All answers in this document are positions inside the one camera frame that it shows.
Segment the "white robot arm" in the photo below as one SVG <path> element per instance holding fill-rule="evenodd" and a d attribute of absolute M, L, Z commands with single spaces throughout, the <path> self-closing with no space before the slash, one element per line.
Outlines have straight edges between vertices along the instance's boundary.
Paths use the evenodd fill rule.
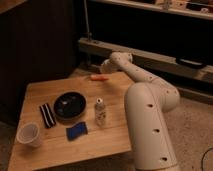
<path fill-rule="evenodd" d="M 180 171 L 164 119 L 164 113 L 179 103 L 179 91 L 132 60 L 131 53 L 112 52 L 100 71 L 121 70 L 133 81 L 125 93 L 124 107 L 135 170 Z"/>

